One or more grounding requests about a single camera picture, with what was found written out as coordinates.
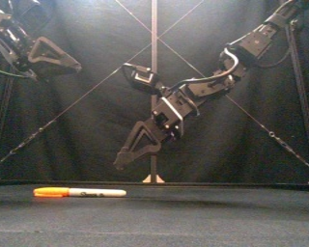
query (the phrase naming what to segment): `vertical pole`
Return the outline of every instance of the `vertical pole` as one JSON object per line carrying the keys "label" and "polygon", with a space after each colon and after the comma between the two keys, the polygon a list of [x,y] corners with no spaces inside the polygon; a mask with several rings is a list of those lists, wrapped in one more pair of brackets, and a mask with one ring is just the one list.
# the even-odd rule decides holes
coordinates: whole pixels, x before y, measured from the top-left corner
{"label": "vertical pole", "polygon": [[[278,2],[281,5],[285,3],[284,0],[280,0]],[[293,73],[294,73],[296,89],[298,93],[305,134],[306,134],[308,147],[309,147],[309,103],[308,103],[308,98],[306,98],[304,76],[301,72],[294,28],[292,27],[292,25],[289,25],[285,30],[286,30],[286,38],[288,38],[288,43],[289,43],[289,52],[290,52],[290,60],[292,60],[292,67],[293,67]]]}
{"label": "vertical pole", "polygon": [[[158,3],[151,0],[151,71],[158,70],[158,50],[157,50],[157,23],[158,23]],[[157,96],[150,96],[150,109],[157,104]],[[150,182],[157,183],[157,154],[150,154]]]}

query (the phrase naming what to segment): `diagonal cable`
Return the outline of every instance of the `diagonal cable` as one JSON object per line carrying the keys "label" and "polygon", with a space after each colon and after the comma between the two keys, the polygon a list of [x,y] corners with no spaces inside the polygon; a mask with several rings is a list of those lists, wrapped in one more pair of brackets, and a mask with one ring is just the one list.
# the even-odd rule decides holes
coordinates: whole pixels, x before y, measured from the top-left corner
{"label": "diagonal cable", "polygon": [[[163,44],[163,46],[171,51],[171,53],[181,59],[181,61],[191,68],[194,69],[204,77],[205,75],[191,66],[191,64],[186,61],[185,58],[171,49],[171,47],[161,40],[161,37],[173,29],[173,27],[177,25],[177,23],[189,16],[189,14],[197,9],[197,7],[204,3],[205,0],[200,1],[200,3],[186,12],[186,14],[173,23],[173,25],[162,32],[162,34],[157,37],[158,41]],[[146,27],[146,25],[141,22],[141,20],[135,17],[135,15],[130,12],[130,10],[121,4],[118,0],[115,0],[118,5],[123,8],[123,10],[129,13],[129,15],[134,18],[134,20],[138,22],[138,24],[147,30],[147,32],[151,34],[151,30]]]}

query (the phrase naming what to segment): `metal pole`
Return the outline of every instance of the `metal pole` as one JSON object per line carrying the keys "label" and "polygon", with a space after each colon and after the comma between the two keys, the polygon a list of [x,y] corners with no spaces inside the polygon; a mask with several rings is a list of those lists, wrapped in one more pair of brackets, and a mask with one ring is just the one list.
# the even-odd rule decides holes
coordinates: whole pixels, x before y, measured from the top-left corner
{"label": "metal pole", "polygon": [[[158,3],[151,0],[151,71],[157,73],[158,70],[158,50],[157,50],[157,23],[158,23]],[[150,109],[157,104],[157,96],[150,96]],[[150,154],[150,182],[157,183],[157,154]]]}

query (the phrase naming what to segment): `orange marker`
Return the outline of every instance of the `orange marker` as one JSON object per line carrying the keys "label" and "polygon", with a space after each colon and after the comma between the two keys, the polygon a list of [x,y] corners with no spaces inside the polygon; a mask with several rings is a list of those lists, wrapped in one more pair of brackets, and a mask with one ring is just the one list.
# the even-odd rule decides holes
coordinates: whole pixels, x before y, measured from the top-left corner
{"label": "orange marker", "polygon": [[34,197],[123,197],[126,191],[119,189],[43,187],[34,189],[33,194]]}

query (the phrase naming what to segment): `table surface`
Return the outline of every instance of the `table surface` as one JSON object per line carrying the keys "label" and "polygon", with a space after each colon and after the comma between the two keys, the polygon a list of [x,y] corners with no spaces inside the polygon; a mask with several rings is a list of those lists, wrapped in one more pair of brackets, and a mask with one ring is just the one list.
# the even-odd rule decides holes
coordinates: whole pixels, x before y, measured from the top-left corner
{"label": "table surface", "polygon": [[127,195],[34,198],[43,186],[0,186],[0,246],[309,246],[308,191],[73,184]]}

